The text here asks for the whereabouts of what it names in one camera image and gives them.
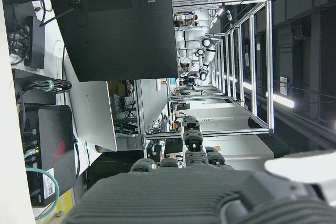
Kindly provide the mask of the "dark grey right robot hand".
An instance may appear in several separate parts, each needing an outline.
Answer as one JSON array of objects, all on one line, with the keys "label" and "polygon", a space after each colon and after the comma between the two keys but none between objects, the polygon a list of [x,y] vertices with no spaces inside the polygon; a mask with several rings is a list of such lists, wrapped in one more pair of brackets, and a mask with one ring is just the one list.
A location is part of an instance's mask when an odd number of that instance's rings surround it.
[{"label": "dark grey right robot hand", "polygon": [[140,159],[128,173],[97,181],[64,223],[335,223],[315,186],[267,172],[235,170],[203,147],[200,123],[182,122],[185,166]]}]

